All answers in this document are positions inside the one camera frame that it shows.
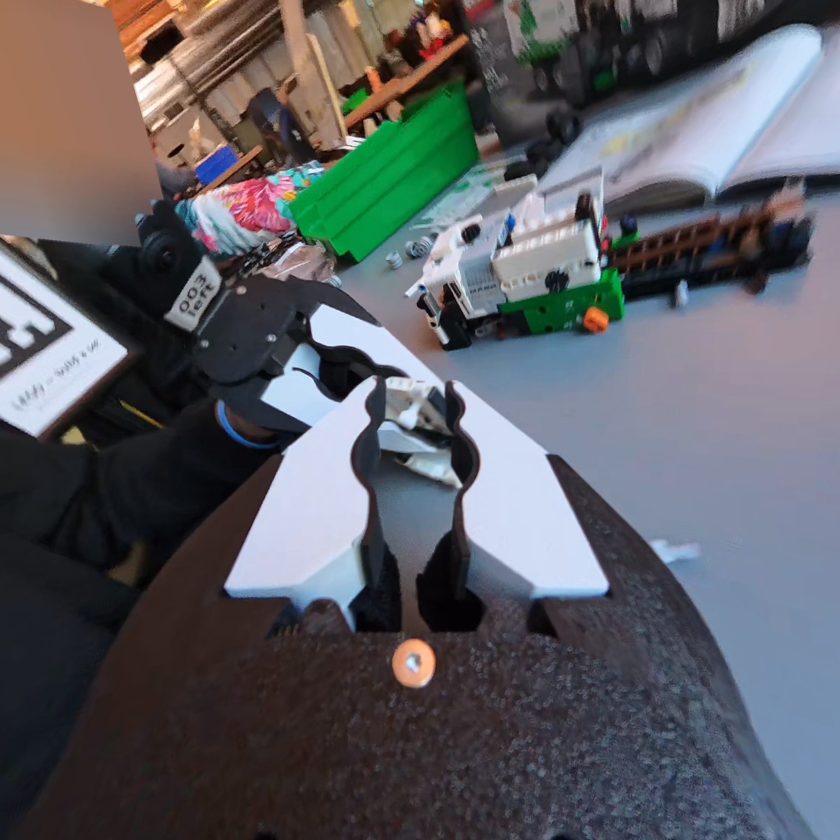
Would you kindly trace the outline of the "person's left forearm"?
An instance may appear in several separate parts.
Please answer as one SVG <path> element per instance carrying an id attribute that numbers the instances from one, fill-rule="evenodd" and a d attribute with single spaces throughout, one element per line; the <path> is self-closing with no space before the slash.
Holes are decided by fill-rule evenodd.
<path id="1" fill-rule="evenodd" d="M 169 426 L 95 449 L 1 436 L 2 579 L 68 561 L 97 571 L 138 543 L 176 545 L 277 448 L 238 445 L 215 401 Z"/>

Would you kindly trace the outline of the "blue plastic crate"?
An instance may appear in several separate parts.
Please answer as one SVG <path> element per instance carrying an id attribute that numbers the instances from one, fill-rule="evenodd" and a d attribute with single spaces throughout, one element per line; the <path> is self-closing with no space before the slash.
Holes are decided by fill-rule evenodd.
<path id="1" fill-rule="evenodd" d="M 207 186 L 226 173 L 237 162 L 238 154 L 236 150 L 228 144 L 223 144 L 195 163 L 193 172 L 198 182 Z"/>

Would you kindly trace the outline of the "white green lego truck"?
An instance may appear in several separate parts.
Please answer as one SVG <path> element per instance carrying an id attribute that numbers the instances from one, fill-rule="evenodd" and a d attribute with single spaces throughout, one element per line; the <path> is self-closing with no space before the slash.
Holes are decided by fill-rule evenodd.
<path id="1" fill-rule="evenodd" d="M 426 247 L 405 291 L 446 351 L 507 333 L 601 333 L 625 315 L 618 270 L 607 265 L 600 165 L 530 189 L 491 213 L 450 222 Z"/>

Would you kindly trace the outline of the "cluster of grey wheel hubs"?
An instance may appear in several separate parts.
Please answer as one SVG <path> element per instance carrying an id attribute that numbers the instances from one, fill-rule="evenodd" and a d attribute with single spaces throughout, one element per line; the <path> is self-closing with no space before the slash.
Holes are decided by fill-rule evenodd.
<path id="1" fill-rule="evenodd" d="M 408 240 L 405 243 L 403 252 L 393 250 L 385 256 L 385 263 L 390 270 L 398 270 L 403 265 L 403 255 L 407 259 L 427 258 L 435 244 L 436 236 L 425 235 L 420 239 Z"/>

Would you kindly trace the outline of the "white fiducial marker card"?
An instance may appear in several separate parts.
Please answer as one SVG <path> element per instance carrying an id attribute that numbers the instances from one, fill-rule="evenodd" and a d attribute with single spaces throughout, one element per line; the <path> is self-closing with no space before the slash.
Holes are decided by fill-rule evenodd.
<path id="1" fill-rule="evenodd" d="M 17 248 L 1 244 L 2 427 L 44 440 L 100 396 L 140 347 Z"/>

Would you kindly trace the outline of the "green plastic bin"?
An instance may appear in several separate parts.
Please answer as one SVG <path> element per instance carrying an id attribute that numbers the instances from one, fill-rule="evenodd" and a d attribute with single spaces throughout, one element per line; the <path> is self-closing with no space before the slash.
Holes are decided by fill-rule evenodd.
<path id="1" fill-rule="evenodd" d="M 299 233 L 360 261 L 465 174 L 479 153 L 466 86 L 454 80 L 411 103 L 300 192 Z"/>

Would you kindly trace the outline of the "white lego beam subassembly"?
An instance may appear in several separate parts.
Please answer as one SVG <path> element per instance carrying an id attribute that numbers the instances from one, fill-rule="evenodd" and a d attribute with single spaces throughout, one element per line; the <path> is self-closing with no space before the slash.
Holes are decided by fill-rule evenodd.
<path id="1" fill-rule="evenodd" d="M 452 465 L 445 394 L 435 384 L 388 377 L 378 438 L 381 450 L 417 475 L 456 490 L 462 487 Z"/>

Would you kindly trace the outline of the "printed paper sheet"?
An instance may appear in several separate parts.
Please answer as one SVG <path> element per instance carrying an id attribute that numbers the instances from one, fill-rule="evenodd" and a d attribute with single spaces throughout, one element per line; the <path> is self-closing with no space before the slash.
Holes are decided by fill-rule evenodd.
<path id="1" fill-rule="evenodd" d="M 413 220 L 412 228 L 442 230 L 468 218 L 494 193 L 496 186 L 504 182 L 505 170 L 525 160 L 527 157 L 519 153 L 494 161 L 480 161 L 437 196 Z"/>

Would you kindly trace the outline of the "pile of black lego tyres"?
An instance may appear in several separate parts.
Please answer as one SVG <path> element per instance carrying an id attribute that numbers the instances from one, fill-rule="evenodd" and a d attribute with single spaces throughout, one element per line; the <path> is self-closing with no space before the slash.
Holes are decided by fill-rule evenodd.
<path id="1" fill-rule="evenodd" d="M 507 166 L 504 182 L 519 181 L 532 175 L 537 180 L 543 178 L 551 164 L 580 136 L 581 116 L 571 108 L 555 108 L 549 111 L 545 126 L 545 136 L 528 145 L 524 159 Z"/>

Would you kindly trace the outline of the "floral printed cloth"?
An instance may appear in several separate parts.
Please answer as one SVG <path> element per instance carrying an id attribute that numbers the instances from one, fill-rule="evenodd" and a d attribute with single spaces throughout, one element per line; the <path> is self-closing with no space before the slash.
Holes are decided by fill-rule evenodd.
<path id="1" fill-rule="evenodd" d="M 243 256 L 297 231 L 291 204 L 325 174 L 324 167 L 312 161 L 184 198 L 175 204 L 175 213 L 213 259 Z"/>

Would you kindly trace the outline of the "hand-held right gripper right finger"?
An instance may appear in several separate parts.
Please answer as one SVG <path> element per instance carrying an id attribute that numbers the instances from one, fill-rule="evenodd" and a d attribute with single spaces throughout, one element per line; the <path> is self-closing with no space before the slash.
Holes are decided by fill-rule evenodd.
<path id="1" fill-rule="evenodd" d="M 606 595 L 610 584 L 554 469 L 557 458 L 462 382 L 448 382 L 445 399 L 461 482 L 451 528 L 454 595 Z"/>

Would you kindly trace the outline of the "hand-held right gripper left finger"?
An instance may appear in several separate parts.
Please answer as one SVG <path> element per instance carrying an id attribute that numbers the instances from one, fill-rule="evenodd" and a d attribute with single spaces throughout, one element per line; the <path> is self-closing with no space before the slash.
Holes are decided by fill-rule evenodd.
<path id="1" fill-rule="evenodd" d="M 224 583 L 229 597 L 286 598 L 298 614 L 327 600 L 357 629 L 352 604 L 384 563 L 371 472 L 385 394 L 381 377 L 364 380 L 287 449 Z"/>

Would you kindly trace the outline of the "blue wristband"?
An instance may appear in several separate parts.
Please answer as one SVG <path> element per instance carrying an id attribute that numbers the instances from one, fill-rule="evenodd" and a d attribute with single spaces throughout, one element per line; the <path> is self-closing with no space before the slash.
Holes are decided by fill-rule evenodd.
<path id="1" fill-rule="evenodd" d="M 268 450 L 277 448 L 279 445 L 279 432 L 245 420 L 243 417 L 235 414 L 222 400 L 215 401 L 214 414 L 220 428 L 231 440 L 240 446 L 257 450 Z"/>

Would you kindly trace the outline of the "long black lego chassis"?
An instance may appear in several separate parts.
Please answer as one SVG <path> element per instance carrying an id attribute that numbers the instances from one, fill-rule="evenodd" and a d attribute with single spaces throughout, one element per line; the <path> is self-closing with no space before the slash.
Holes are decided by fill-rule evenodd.
<path id="1" fill-rule="evenodd" d="M 627 301 L 740 281 L 760 294 L 772 275 L 812 256 L 815 217 L 801 190 L 784 187 L 760 204 L 667 228 L 609 251 Z"/>

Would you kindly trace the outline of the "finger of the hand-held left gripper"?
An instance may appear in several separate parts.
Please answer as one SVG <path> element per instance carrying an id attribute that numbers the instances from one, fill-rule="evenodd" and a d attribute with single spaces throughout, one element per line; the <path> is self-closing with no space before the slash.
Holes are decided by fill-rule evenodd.
<path id="1" fill-rule="evenodd" d="M 311 342 L 342 361 L 365 364 L 381 376 L 410 378 L 435 387 L 442 381 L 388 329 L 322 304 L 309 318 Z"/>
<path id="2" fill-rule="evenodd" d="M 299 344 L 281 375 L 269 381 L 261 404 L 282 415 L 285 427 L 318 424 L 342 402 L 321 382 L 320 367 L 319 353 L 307 343 Z"/>

